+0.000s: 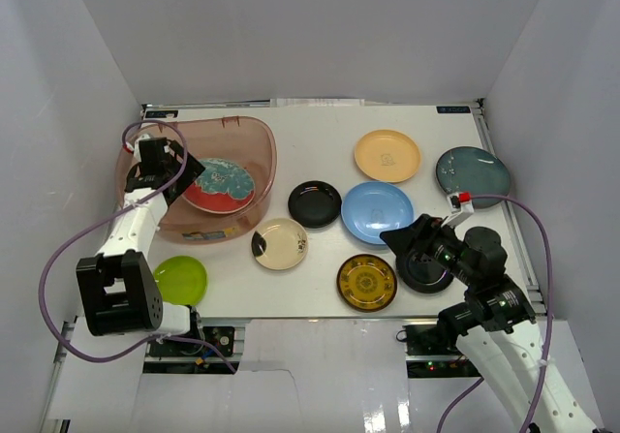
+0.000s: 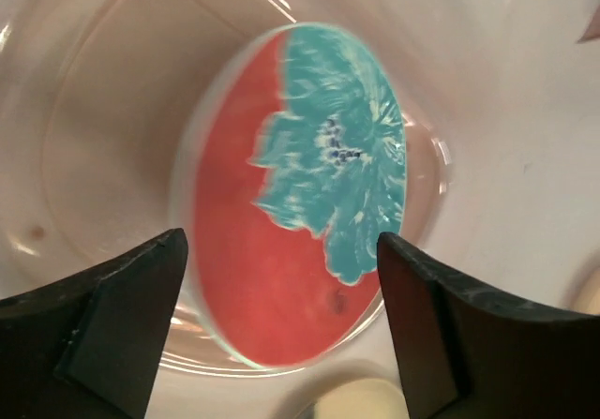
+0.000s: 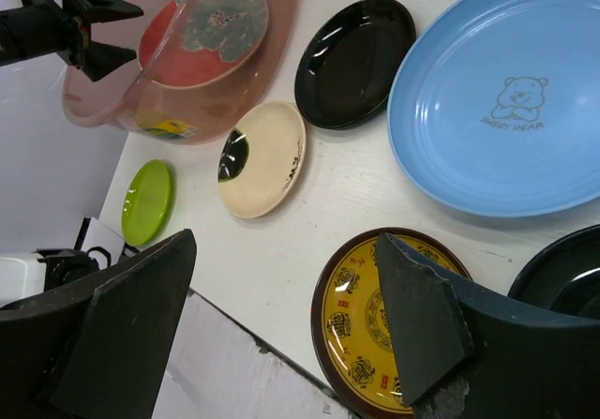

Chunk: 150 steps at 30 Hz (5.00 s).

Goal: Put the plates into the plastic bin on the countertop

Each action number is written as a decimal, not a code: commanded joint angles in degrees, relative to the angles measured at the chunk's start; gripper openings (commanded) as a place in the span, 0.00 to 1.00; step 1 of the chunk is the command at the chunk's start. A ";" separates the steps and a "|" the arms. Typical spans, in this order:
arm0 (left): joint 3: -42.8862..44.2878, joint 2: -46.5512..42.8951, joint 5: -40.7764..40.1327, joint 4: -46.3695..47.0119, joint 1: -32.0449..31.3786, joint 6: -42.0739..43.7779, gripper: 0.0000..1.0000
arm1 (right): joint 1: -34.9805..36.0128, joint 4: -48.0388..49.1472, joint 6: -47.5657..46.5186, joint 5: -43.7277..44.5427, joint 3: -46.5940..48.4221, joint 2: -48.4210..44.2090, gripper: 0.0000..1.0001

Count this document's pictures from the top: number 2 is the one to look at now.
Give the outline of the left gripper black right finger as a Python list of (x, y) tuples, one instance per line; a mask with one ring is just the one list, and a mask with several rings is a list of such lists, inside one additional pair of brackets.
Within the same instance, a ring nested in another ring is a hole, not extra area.
[(412, 418), (595, 418), (599, 320), (497, 289), (401, 237), (377, 244)]

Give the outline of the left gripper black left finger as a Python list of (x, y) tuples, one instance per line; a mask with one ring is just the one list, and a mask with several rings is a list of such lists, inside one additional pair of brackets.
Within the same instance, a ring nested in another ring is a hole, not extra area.
[(171, 229), (2, 300), (2, 417), (143, 418), (187, 258)]

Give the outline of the red and teal floral plate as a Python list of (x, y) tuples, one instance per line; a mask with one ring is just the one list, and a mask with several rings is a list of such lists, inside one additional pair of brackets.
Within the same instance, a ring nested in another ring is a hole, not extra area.
[(251, 40), (200, 98), (173, 166), (201, 327), (265, 371), (361, 333), (383, 307), (377, 241), (400, 231), (407, 184), (402, 110), (362, 41), (322, 22)]

